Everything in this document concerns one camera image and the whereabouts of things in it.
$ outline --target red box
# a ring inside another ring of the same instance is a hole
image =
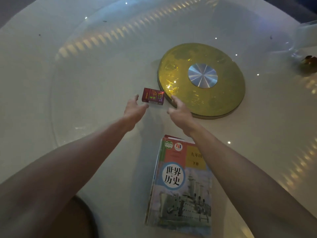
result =
[[[164,93],[165,92],[161,90],[144,88],[143,95],[142,95],[142,102],[163,105]]]

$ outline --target round golden plate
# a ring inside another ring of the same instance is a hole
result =
[[[200,88],[192,84],[188,69],[194,64],[206,64],[218,76],[211,88]],[[158,84],[167,94],[176,95],[190,109],[193,116],[215,119],[231,113],[243,100],[245,82],[237,64],[217,48],[185,43],[168,50],[158,67]]]

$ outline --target round table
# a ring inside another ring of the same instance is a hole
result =
[[[131,96],[158,89],[167,50],[197,42],[229,55],[246,83],[232,114],[198,122],[317,216],[317,79],[288,60],[298,25],[263,0],[34,2],[0,30],[0,181],[119,118]],[[186,138],[169,107],[151,105],[79,192],[100,237],[183,237],[144,225],[160,139]],[[212,196],[214,237],[252,237],[216,179]]]

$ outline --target silver disc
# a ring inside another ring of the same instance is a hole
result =
[[[203,63],[191,65],[188,69],[188,77],[192,84],[199,88],[211,88],[218,81],[215,69]]]

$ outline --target person's left hand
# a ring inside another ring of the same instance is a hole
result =
[[[147,103],[143,105],[138,105],[137,100],[139,95],[137,94],[132,99],[130,99],[125,107],[123,118],[128,122],[128,131],[131,131],[135,124],[141,120],[144,116],[146,109],[149,107]]]

